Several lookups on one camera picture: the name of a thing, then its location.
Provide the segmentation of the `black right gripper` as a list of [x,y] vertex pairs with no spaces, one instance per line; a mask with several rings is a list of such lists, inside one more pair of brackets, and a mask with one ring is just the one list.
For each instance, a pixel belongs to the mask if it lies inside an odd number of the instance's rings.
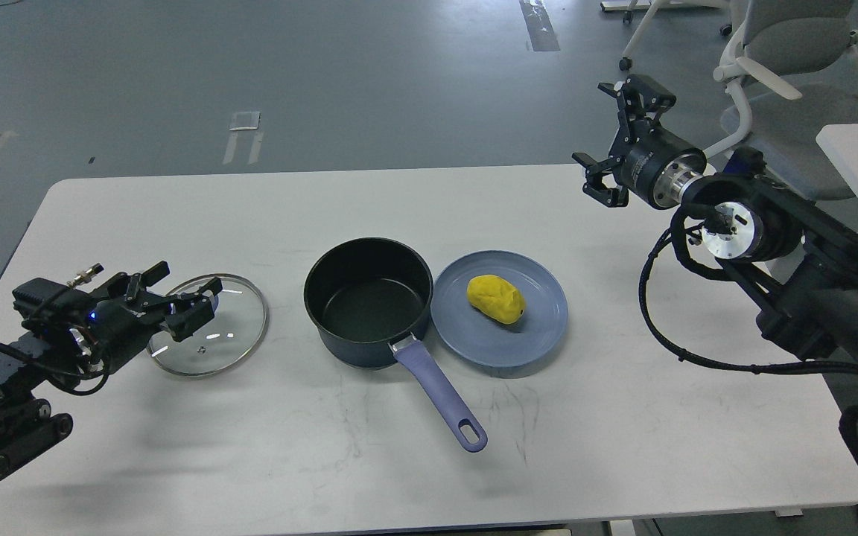
[[[708,160],[702,150],[661,126],[660,118],[676,105],[676,95],[642,74],[600,82],[598,89],[616,99],[619,129],[608,159],[596,162],[587,153],[572,153],[583,169],[582,192],[606,208],[626,207],[629,190],[654,209],[680,204],[682,191],[704,176]],[[615,176],[619,184],[606,186],[607,176]]]

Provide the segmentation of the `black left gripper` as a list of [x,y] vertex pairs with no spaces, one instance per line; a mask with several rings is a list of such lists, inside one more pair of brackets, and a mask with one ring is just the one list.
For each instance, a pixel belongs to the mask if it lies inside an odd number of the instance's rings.
[[206,279],[193,292],[143,294],[167,275],[168,262],[158,261],[143,272],[117,272],[105,283],[106,296],[85,295],[85,327],[95,339],[92,355],[109,373],[145,350],[154,334],[166,332],[174,342],[184,342],[215,317],[220,278]]

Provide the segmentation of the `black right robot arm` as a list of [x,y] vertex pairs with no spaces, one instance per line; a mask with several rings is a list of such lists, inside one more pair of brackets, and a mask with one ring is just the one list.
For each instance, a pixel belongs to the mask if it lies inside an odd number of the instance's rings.
[[[583,193],[609,208],[636,196],[673,211],[639,278],[641,318],[657,342],[705,369],[858,376],[858,234],[773,179],[759,150],[739,147],[708,173],[705,153],[661,125],[676,96],[651,77],[631,74],[598,88],[616,101],[617,133],[604,159],[573,153]],[[698,277],[738,285],[758,306],[760,335],[795,362],[724,363],[671,342],[647,301],[666,248]],[[839,431],[858,465],[858,405],[843,411]]]

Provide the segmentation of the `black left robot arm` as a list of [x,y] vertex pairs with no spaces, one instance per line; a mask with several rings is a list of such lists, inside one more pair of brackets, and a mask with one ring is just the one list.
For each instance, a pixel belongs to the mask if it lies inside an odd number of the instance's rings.
[[65,284],[35,278],[13,290],[24,332],[15,342],[0,342],[0,481],[74,429],[71,415],[55,413],[35,396],[36,387],[50,383],[70,395],[91,395],[157,333],[181,342],[215,317],[223,288],[218,277],[187,293],[157,295],[150,288],[169,274],[160,261],[83,291],[102,269],[92,265]]

